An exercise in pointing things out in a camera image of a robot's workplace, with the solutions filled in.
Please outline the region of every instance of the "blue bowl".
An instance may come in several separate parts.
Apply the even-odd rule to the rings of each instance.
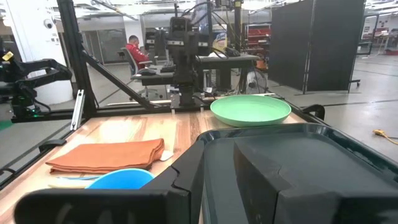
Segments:
[[[154,177],[143,169],[121,169],[96,179],[86,189],[140,189]]]

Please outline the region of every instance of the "security camera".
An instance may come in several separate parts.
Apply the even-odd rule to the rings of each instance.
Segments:
[[[45,28],[51,29],[53,26],[53,22],[50,19],[44,20],[44,26]]]

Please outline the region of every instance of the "person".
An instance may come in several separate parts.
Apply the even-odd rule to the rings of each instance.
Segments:
[[[149,58],[139,50],[139,40],[136,35],[131,35],[129,37],[129,43],[126,45],[126,48],[130,51],[131,56],[136,61],[138,69],[145,68],[145,65],[140,65],[139,63],[149,61]]]

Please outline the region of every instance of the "black partition panel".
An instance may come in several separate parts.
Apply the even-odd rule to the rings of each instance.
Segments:
[[[313,0],[273,10],[269,78],[301,90],[305,75]]]
[[[307,91],[348,90],[364,0],[316,0]]]

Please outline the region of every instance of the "yellow cable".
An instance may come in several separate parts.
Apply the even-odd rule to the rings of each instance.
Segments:
[[[389,138],[389,137],[386,135],[386,133],[385,133],[383,130],[381,130],[381,129],[375,129],[375,130],[373,130],[373,133],[374,133],[375,135],[385,137],[388,141],[390,141],[390,142],[392,142],[392,143],[398,145],[398,142],[396,142],[396,141],[392,140],[391,138]]]

